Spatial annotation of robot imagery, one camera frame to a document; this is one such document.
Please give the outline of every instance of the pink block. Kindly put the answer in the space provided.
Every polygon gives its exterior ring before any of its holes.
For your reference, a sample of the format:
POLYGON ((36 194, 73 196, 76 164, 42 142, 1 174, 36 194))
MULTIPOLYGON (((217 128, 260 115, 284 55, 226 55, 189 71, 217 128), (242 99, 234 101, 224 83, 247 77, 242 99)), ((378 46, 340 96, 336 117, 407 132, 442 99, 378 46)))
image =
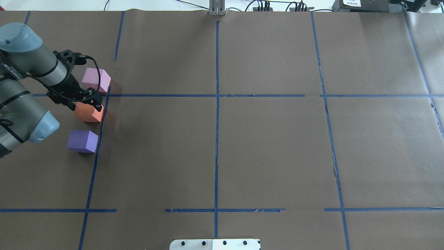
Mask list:
MULTIPOLYGON (((100 89, 99 92, 106 93, 111 82, 111 77, 107 74, 104 69, 99 69, 100 71, 100 89)), ((97 89, 97 84, 99 84, 99 74, 96 68, 87 68, 85 75, 83 76, 82 82, 87 88, 97 89)))

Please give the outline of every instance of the metal plate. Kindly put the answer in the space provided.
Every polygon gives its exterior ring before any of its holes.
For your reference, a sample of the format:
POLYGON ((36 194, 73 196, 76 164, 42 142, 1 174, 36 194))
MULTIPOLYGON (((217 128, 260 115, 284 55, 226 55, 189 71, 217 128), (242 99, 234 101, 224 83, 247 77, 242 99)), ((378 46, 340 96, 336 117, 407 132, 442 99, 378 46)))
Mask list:
POLYGON ((260 250, 258 239, 173 240, 170 250, 260 250))

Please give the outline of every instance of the purple block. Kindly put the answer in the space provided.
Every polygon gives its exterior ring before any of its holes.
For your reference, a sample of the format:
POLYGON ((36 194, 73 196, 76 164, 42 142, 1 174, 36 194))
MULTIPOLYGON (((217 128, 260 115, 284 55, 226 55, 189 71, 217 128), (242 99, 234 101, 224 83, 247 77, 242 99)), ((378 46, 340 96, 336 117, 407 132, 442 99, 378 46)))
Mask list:
POLYGON ((95 153, 99 137, 89 130, 72 130, 67 148, 78 153, 95 153))

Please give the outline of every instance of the metal bracket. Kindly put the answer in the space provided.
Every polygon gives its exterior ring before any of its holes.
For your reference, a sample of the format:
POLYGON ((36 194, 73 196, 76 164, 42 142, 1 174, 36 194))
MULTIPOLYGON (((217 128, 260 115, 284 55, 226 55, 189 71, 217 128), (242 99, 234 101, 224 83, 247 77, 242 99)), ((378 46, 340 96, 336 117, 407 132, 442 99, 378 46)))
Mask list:
POLYGON ((170 250, 260 250, 259 239, 173 240, 170 250))
POLYGON ((225 0, 210 0, 210 16, 225 16, 225 0))

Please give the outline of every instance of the black box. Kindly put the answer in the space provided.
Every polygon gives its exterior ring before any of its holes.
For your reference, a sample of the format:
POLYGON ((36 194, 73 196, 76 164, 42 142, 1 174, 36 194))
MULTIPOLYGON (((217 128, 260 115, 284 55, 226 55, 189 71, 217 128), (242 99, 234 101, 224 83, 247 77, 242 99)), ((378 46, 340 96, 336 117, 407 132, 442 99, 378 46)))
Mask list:
POLYGON ((388 0, 335 0, 337 12, 390 12, 388 0))

